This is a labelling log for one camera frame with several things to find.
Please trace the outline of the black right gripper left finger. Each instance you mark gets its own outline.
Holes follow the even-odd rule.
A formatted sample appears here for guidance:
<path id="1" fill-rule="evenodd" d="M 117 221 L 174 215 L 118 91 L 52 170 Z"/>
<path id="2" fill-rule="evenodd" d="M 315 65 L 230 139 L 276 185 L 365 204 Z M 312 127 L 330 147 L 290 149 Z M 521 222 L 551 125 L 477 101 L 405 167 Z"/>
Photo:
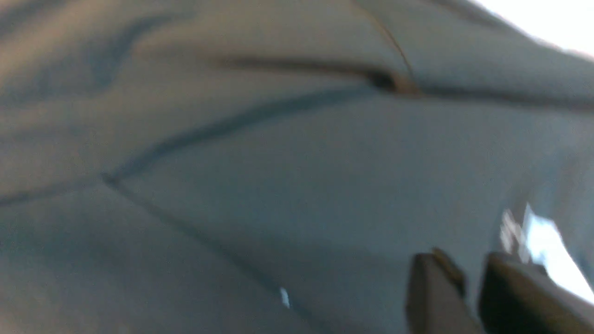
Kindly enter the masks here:
<path id="1" fill-rule="evenodd" d="M 442 249 L 413 256 L 406 317 L 411 334 L 483 332 L 466 304 L 466 275 Z"/>

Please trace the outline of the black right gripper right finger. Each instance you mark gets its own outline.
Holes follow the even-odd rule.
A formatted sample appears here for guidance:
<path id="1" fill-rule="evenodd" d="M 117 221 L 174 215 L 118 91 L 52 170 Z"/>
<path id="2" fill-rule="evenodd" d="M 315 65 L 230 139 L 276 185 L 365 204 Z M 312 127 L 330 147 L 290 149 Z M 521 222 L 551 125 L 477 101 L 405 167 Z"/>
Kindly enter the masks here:
<path id="1" fill-rule="evenodd" d="M 488 254 L 478 302 L 488 334 L 591 334 L 593 311 L 536 266 L 501 252 Z"/>

